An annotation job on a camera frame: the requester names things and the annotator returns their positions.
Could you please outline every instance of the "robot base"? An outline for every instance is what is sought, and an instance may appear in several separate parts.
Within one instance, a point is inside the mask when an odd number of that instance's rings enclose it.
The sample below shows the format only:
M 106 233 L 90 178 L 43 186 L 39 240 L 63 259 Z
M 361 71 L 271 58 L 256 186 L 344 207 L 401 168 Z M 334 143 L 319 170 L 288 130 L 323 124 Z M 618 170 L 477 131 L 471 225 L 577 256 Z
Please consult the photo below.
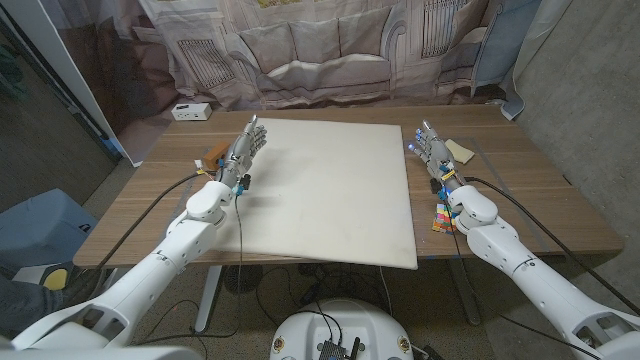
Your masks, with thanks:
M 355 360 L 413 359 L 409 337 L 404 328 L 377 307 L 354 299 L 330 299 L 320 302 L 322 312 L 333 317 L 342 328 L 341 347 L 350 356 L 355 338 L 360 349 Z M 316 304 L 301 310 L 318 311 Z M 340 338 L 338 326 L 327 317 L 333 332 L 333 343 Z M 289 316 L 276 331 L 271 343 L 271 360 L 320 359 L 322 345 L 330 338 L 323 316 L 297 313 Z

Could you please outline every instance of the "white box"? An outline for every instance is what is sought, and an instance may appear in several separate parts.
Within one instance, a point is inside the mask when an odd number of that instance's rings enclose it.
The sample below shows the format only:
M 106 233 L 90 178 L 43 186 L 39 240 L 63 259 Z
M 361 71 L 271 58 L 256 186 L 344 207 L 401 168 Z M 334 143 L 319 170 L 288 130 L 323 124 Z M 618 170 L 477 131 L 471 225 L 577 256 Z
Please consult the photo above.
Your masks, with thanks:
M 204 104 L 178 104 L 171 110 L 176 120 L 207 120 L 211 115 L 211 106 Z

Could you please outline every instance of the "white board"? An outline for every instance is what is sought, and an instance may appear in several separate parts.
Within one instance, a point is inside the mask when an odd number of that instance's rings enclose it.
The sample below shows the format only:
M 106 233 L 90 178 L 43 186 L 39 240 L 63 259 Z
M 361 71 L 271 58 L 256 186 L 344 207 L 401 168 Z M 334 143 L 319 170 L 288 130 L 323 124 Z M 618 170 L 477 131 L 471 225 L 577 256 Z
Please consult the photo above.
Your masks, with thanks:
M 243 252 L 417 269 L 400 126 L 259 119 Z M 233 204 L 214 249 L 240 250 Z

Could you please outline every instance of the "yellow object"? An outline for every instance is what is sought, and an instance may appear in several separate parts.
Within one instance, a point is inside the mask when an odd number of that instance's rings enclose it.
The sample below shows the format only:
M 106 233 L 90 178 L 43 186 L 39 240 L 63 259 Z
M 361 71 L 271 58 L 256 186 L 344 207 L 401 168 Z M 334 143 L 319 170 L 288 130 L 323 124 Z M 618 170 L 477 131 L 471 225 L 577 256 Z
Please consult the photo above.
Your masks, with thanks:
M 49 274 L 47 278 L 44 280 L 44 287 L 49 290 L 60 290 L 63 289 L 67 282 L 67 270 L 66 269 L 58 269 Z
M 445 141 L 444 144 L 447 146 L 449 151 L 451 151 L 451 154 L 453 154 L 453 158 L 456 159 L 457 162 L 466 164 L 469 160 L 471 160 L 473 155 L 475 155 L 473 151 L 458 145 L 458 143 L 451 139 Z
M 456 172 L 455 172 L 455 171 L 453 171 L 453 170 L 449 171 L 449 172 L 447 173 L 447 175 L 445 175 L 445 176 L 443 176 L 443 177 L 442 177 L 442 181 L 445 181 L 445 180 L 447 180 L 448 178 L 452 177 L 452 176 L 453 176 L 453 174 L 455 174 L 455 173 L 456 173 Z

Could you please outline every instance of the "robotic hand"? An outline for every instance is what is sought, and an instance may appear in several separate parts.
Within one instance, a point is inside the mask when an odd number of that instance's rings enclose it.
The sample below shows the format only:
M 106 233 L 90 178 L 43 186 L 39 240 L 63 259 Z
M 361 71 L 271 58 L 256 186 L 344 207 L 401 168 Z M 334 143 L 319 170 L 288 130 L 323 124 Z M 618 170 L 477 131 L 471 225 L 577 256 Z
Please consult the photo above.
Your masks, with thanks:
M 409 144 L 409 150 L 427 165 L 434 193 L 437 192 L 442 200 L 449 203 L 452 212 L 460 213 L 456 218 L 456 226 L 463 234 L 467 234 L 473 227 L 494 223 L 517 234 L 498 216 L 498 208 L 491 200 L 480 194 L 475 187 L 467 185 L 464 177 L 458 173 L 451 151 L 427 120 L 422 121 L 422 129 L 416 130 L 416 142 L 418 146 Z
M 209 181 L 187 201 L 186 210 L 167 228 L 167 236 L 185 219 L 205 221 L 219 228 L 226 219 L 221 206 L 231 203 L 233 194 L 241 195 L 249 189 L 251 177 L 247 171 L 258 151 L 267 143 L 267 129 L 257 125 L 258 117 L 253 115 L 233 145 L 229 147 L 224 164 L 215 181 Z
M 262 125 L 256 126 L 257 122 L 258 118 L 253 115 L 242 134 L 231 145 L 222 171 L 216 174 L 216 181 L 233 189 L 251 168 L 253 157 L 267 143 L 267 130 Z
M 497 206 L 467 185 L 453 156 L 425 120 L 409 150 L 427 165 L 442 200 L 460 214 L 458 230 L 471 251 L 509 276 L 572 346 L 578 359 L 634 359 L 640 351 L 640 318 L 601 305 L 578 290 L 519 240 Z

